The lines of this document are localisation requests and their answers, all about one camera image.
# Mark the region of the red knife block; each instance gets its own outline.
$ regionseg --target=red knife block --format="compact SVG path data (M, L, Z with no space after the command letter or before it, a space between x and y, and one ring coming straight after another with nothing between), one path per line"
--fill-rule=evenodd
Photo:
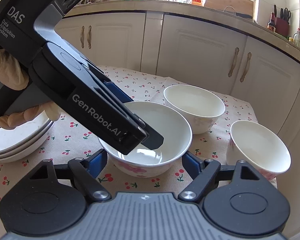
M289 23L279 17L274 18L275 32L287 37L289 33Z

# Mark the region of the gloved hand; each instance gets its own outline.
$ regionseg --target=gloved hand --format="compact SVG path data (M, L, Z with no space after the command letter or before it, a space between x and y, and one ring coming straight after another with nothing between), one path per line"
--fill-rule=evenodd
M0 82L14 90L26 88L29 82L29 77L27 73L21 69L19 62L5 49L0 49ZM1 116L0 127L12 130L19 125L33 120L43 110L52 121L57 121L62 111L56 103L50 101L29 108L21 113Z

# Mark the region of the tablecloth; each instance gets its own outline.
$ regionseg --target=tablecloth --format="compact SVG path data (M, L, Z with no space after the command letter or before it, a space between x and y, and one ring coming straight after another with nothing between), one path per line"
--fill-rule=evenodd
M99 66L118 87L132 99L164 104L163 90L180 84L172 78L160 77L124 68ZM194 135L190 152L201 159L215 159L226 164L226 149L230 137L230 126L237 120L257 122L251 105L229 95L214 93L225 106L225 113L204 134ZM34 166L43 159L52 159L54 164L67 163L75 157L87 158L99 150L97 137L68 114L62 114L50 130L50 136L42 146L26 158L13 163L0 163L0 200ZM182 167L181 159L164 174L153 178L129 176L108 161L97 180L112 194L116 191L160 192L179 194L192 179ZM5 229L0 220L0 237Z

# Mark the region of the small bottle on windowsill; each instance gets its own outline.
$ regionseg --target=small bottle on windowsill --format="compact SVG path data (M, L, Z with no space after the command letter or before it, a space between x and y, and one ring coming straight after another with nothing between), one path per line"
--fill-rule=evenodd
M271 13L270 22L268 23L267 29L275 32L274 13Z

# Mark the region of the wooden cutting board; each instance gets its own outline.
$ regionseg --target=wooden cutting board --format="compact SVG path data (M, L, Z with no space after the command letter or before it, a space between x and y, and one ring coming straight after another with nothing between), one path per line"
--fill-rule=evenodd
M227 6L232 6L235 9L235 11L239 13L239 15L237 16L252 21L254 2L251 0L206 0L204 4L204 7L220 11L223 11ZM233 9L230 7L228 7L226 11L234 13Z

